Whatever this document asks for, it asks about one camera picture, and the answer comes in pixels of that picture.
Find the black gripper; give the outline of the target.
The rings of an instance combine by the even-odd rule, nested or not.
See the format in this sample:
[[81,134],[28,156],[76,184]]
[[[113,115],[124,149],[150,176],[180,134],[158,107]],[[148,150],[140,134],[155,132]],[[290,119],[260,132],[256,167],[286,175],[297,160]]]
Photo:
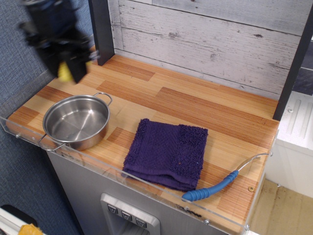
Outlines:
[[20,23],[27,43],[34,47],[41,61],[54,77],[66,62],[75,83],[88,73],[98,52],[89,48],[89,37],[76,27],[77,8],[69,0],[22,0],[30,20]]

